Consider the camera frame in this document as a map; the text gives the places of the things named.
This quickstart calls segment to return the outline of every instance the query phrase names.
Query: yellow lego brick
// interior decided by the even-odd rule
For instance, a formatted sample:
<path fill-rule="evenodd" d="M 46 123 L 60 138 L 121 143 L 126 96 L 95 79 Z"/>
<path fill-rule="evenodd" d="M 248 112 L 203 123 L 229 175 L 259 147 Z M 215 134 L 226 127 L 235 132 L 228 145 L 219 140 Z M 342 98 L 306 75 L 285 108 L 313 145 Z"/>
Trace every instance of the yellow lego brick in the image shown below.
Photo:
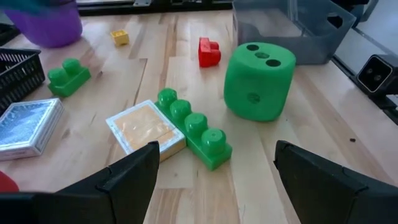
<path fill-rule="evenodd" d="M 185 148 L 185 136 L 151 100 L 139 103 L 106 120 L 126 154 L 158 141 L 160 161 Z"/>
<path fill-rule="evenodd" d="M 116 46 L 129 44 L 129 34 L 125 30 L 117 30 L 111 32 L 113 42 Z"/>

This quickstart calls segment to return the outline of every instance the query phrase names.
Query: red building block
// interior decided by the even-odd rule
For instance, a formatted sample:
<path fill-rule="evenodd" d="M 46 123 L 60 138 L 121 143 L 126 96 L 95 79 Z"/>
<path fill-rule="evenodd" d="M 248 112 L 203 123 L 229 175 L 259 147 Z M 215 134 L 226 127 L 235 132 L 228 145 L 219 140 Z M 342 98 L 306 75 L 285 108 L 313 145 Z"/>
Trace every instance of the red building block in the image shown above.
<path fill-rule="evenodd" d="M 198 58 L 199 66 L 215 66 L 221 60 L 221 52 L 218 50 L 218 43 L 210 41 L 207 37 L 199 38 Z"/>
<path fill-rule="evenodd" d="M 18 192 L 18 185 L 0 171 L 0 192 Z"/>

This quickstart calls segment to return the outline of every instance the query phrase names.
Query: transparent storage container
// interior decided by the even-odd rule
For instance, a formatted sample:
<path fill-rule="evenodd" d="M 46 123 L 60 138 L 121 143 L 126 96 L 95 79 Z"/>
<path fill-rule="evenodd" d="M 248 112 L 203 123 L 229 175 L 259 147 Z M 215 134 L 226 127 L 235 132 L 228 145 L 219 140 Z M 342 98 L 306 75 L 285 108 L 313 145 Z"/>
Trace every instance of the transparent storage container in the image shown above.
<path fill-rule="evenodd" d="M 294 53 L 297 65 L 327 63 L 355 17 L 330 0 L 235 0 L 234 44 L 267 42 Z"/>

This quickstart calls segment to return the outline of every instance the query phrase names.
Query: small green block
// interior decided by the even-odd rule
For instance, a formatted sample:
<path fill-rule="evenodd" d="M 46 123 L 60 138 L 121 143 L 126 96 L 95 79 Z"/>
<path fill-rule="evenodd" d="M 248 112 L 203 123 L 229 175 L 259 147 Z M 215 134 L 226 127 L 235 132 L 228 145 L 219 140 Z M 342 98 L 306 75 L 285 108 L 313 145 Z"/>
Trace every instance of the small green block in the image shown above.
<path fill-rule="evenodd" d="M 155 105 L 185 135 L 187 146 L 205 163 L 215 170 L 227 161 L 232 147 L 226 142 L 224 131 L 207 126 L 207 118 L 201 113 L 192 113 L 187 100 L 178 100 L 177 92 L 165 88 L 157 95 Z"/>
<path fill-rule="evenodd" d="M 50 80 L 49 89 L 61 97 L 72 95 L 91 77 L 88 68 L 82 67 L 75 58 L 65 59 L 62 68 L 51 69 L 47 76 Z"/>

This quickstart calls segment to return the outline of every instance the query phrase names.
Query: wooden table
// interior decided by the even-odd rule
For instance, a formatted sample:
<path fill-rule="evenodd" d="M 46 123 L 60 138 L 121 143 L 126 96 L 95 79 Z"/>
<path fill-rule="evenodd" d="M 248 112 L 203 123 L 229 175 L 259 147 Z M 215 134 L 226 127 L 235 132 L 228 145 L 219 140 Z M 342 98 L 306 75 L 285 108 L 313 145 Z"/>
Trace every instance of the wooden table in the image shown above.
<path fill-rule="evenodd" d="M 165 86 L 224 129 L 233 154 L 214 172 L 188 149 L 161 163 L 146 223 L 299 223 L 272 163 L 278 139 L 397 185 L 398 127 L 333 63 L 297 67 L 280 118 L 256 123 L 223 100 L 231 12 L 84 17 L 83 25 L 79 42 L 40 54 L 45 72 L 75 57 L 92 79 L 62 100 L 66 112 L 43 155 L 0 163 L 22 190 L 53 192 L 124 157 L 105 119 L 155 101 Z M 109 33 L 118 29 L 127 30 L 130 45 L 115 48 Z M 219 66 L 199 69 L 201 36 L 219 42 Z M 21 36 L 9 46 L 37 48 Z M 43 85 L 28 100 L 51 97 Z"/>

